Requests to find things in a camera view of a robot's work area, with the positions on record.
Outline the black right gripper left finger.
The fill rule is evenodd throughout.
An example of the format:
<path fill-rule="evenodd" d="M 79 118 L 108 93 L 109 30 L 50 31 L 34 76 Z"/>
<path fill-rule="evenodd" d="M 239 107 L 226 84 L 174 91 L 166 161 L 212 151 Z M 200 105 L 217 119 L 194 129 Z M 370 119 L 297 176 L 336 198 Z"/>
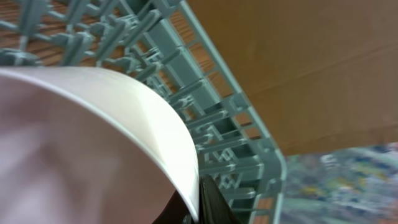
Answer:
<path fill-rule="evenodd" d="M 182 224 L 188 214 L 189 211 L 185 202 L 180 194 L 175 191 L 164 210 L 152 224 Z"/>

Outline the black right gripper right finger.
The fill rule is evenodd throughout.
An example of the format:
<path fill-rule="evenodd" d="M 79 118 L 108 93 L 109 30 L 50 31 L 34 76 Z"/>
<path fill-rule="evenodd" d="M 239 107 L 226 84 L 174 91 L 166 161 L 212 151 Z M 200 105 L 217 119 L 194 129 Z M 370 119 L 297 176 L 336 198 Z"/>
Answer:
<path fill-rule="evenodd" d="M 200 177 L 200 224 L 239 224 L 216 182 L 209 175 Z"/>

